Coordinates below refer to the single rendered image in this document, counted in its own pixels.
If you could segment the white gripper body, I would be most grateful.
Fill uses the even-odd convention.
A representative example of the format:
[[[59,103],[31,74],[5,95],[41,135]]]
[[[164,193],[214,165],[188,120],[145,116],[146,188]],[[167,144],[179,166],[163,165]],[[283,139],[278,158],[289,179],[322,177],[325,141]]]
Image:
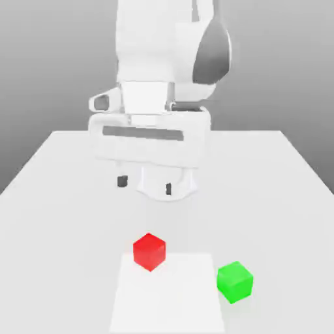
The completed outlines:
[[[126,114],[95,114],[88,123],[88,132],[95,156],[125,162],[151,163],[157,166],[197,168],[204,155],[206,137],[211,130],[211,116],[199,112],[168,112],[158,115],[153,130],[176,130],[182,140],[105,136],[103,127],[129,128]]]

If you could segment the small red cube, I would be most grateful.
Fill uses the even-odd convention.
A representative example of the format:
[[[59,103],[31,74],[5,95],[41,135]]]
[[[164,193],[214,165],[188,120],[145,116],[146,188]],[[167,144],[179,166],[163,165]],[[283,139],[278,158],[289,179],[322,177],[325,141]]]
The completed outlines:
[[[154,270],[166,259],[166,242],[146,233],[133,243],[134,262],[148,271]]]

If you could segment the small green cube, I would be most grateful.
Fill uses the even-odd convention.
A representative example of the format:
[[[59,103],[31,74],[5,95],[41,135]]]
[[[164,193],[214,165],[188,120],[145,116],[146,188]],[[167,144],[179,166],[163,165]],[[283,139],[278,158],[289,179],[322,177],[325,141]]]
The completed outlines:
[[[230,304],[252,294],[254,277],[240,262],[220,267],[217,272],[217,288]]]

